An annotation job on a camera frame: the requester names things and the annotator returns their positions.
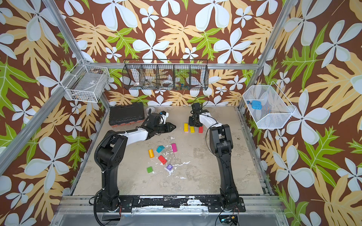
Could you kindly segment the magenta block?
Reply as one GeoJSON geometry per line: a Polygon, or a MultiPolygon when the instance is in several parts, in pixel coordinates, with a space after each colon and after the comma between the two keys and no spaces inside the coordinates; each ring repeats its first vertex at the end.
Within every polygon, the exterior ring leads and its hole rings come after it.
{"type": "Polygon", "coordinates": [[[175,143],[171,144],[171,146],[172,146],[172,151],[173,151],[174,153],[178,152],[178,149],[177,149],[177,146],[176,146],[175,143]]]}

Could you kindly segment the purple number nine cube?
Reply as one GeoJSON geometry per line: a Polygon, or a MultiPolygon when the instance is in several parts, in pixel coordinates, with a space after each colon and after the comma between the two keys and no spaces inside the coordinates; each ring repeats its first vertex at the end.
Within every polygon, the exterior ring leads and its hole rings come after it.
{"type": "Polygon", "coordinates": [[[171,164],[169,164],[166,168],[168,171],[171,171],[173,169],[173,166],[171,164]]]}

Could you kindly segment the red rectangular block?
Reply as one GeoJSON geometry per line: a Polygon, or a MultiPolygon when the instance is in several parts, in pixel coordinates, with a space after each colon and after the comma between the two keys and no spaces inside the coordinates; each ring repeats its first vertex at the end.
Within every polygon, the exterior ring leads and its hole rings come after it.
{"type": "Polygon", "coordinates": [[[165,164],[167,163],[167,160],[166,160],[166,158],[165,158],[163,155],[160,155],[160,156],[158,157],[158,160],[159,160],[163,165],[165,165],[165,164]]]}

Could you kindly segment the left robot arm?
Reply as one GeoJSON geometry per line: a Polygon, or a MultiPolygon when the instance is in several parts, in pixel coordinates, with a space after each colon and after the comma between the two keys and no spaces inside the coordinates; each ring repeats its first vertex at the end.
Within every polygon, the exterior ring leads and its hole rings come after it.
{"type": "Polygon", "coordinates": [[[101,189],[96,193],[94,204],[98,211],[116,211],[119,208],[119,189],[117,185],[118,167],[123,160],[128,145],[151,139],[155,135],[170,133],[176,126],[170,122],[140,127],[129,131],[108,131],[98,144],[95,163],[101,169],[101,189]]]}

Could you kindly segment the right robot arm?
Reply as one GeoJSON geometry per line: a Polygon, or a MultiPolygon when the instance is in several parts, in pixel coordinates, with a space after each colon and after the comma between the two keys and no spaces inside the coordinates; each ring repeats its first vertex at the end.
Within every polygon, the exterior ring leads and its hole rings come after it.
{"type": "Polygon", "coordinates": [[[217,158],[221,178],[221,205],[224,210],[231,210],[240,204],[239,193],[232,173],[233,141],[230,126],[218,122],[208,111],[191,111],[189,125],[194,127],[205,126],[209,133],[206,146],[217,158]]]}

